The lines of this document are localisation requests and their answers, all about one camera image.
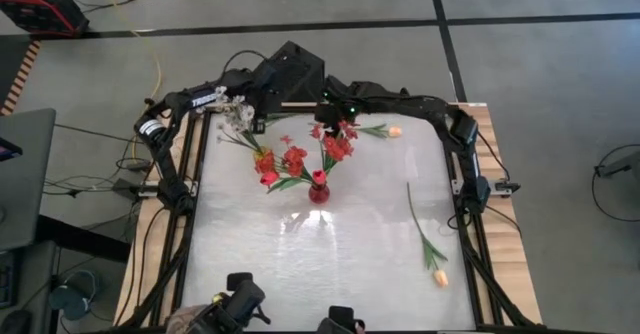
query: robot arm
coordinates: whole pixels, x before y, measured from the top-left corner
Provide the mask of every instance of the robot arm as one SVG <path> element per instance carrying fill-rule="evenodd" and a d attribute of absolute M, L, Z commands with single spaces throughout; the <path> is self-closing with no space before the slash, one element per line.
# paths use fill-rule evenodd
<path fill-rule="evenodd" d="M 180 131 L 182 118 L 191 110 L 215 103 L 223 95 L 233 98 L 253 93 L 252 78 L 248 71 L 234 69 L 226 72 L 216 82 L 205 82 L 180 92 L 169 93 L 157 103 L 147 101 L 149 107 L 134 124 L 134 130 L 151 152 L 158 168 L 158 199 L 165 207 L 187 215 L 194 210 L 189 188 L 179 178 L 171 157 L 171 146 Z M 255 95 L 245 100 L 253 102 Z M 166 111 L 171 112 L 167 126 L 158 119 Z"/>
<path fill-rule="evenodd" d="M 347 87 L 332 76 L 325 82 L 325 100 L 316 109 L 316 120 L 334 129 L 341 120 L 372 113 L 397 113 L 431 123 L 444 148 L 458 157 L 464 180 L 459 196 L 462 206 L 470 213 L 484 211 L 491 189 L 480 175 L 475 151 L 478 123 L 464 110 L 437 97 L 410 96 L 406 89 L 389 92 L 372 82 Z"/>

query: yellow tulip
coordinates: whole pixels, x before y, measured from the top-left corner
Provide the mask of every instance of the yellow tulip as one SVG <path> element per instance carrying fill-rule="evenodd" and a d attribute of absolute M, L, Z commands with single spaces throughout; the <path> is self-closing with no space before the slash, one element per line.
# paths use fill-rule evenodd
<path fill-rule="evenodd" d="M 436 270 L 435 272 L 433 272 L 433 277 L 435 278 L 436 283 L 440 288 L 444 288 L 449 285 L 449 279 L 447 279 L 447 273 L 445 273 L 444 270 Z"/>

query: red flower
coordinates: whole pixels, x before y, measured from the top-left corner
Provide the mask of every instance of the red flower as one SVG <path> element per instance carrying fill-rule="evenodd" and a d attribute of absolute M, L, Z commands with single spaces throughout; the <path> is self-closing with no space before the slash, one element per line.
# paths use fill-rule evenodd
<path fill-rule="evenodd" d="M 336 138 L 331 136 L 324 137 L 324 148 L 333 160 L 342 161 L 344 159 L 344 150 L 338 145 Z"/>
<path fill-rule="evenodd" d="M 284 153 L 284 159 L 282 159 L 282 165 L 287 169 L 287 173 L 292 177 L 299 177 L 302 175 L 302 169 L 304 168 L 304 158 L 307 156 L 307 151 L 300 149 L 295 145 L 290 147 Z"/>
<path fill-rule="evenodd" d="M 276 159 L 273 155 L 273 151 L 266 150 L 263 154 L 254 153 L 254 159 L 256 162 L 256 172 L 258 174 L 265 174 L 275 171 Z"/>
<path fill-rule="evenodd" d="M 276 172 L 266 172 L 262 174 L 262 178 L 260 178 L 260 184 L 271 187 L 276 180 L 278 180 L 279 176 Z"/>
<path fill-rule="evenodd" d="M 358 139 L 358 132 L 353 129 L 354 126 L 355 124 L 349 124 L 344 120 L 340 122 L 340 129 L 347 139 Z"/>
<path fill-rule="evenodd" d="M 314 170 L 313 171 L 313 181 L 318 185 L 322 185 L 322 184 L 326 183 L 327 182 L 327 173 L 325 173 L 324 170 Z"/>
<path fill-rule="evenodd" d="M 337 142 L 338 142 L 338 147 L 342 149 L 342 151 L 344 152 L 344 155 L 351 156 L 351 153 L 353 153 L 353 147 L 351 146 L 351 143 L 349 143 L 349 140 L 346 138 L 340 138 L 337 140 Z"/>
<path fill-rule="evenodd" d="M 288 162 L 302 161 L 307 156 L 307 151 L 297 146 L 292 146 L 284 153 L 284 159 Z"/>
<path fill-rule="evenodd" d="M 289 143 L 291 143 L 293 141 L 293 139 L 289 138 L 288 135 L 283 136 L 282 138 L 280 138 L 280 140 L 285 142 L 287 144 L 287 146 L 289 146 Z"/>
<path fill-rule="evenodd" d="M 302 175 L 302 168 L 304 168 L 304 163 L 302 161 L 291 163 L 287 166 L 287 173 L 292 177 L 299 177 Z"/>
<path fill-rule="evenodd" d="M 322 123 L 314 125 L 313 129 L 311 129 L 311 136 L 316 139 L 320 139 L 320 136 L 322 135 L 322 126 Z"/>

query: red rose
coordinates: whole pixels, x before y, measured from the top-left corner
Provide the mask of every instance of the red rose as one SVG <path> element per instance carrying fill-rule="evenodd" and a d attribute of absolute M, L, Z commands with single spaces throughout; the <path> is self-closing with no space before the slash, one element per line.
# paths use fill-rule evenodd
<path fill-rule="evenodd" d="M 278 180 L 279 176 L 276 172 L 267 172 L 262 174 L 262 178 L 260 178 L 260 184 L 266 185 L 268 187 L 271 186 L 276 180 Z"/>
<path fill-rule="evenodd" d="M 313 126 L 313 129 L 311 129 L 311 136 L 316 139 L 320 139 L 320 136 L 322 136 L 322 123 L 318 123 Z"/>
<path fill-rule="evenodd" d="M 327 182 L 327 174 L 324 172 L 324 170 L 314 170 L 313 181 L 318 185 L 323 185 Z"/>

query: red machine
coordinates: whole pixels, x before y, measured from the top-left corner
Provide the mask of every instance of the red machine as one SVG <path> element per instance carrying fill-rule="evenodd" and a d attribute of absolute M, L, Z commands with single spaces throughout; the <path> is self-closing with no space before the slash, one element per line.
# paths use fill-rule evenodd
<path fill-rule="evenodd" d="M 76 37 L 89 25 L 73 0 L 0 0 L 0 10 L 17 26 L 35 34 Z"/>

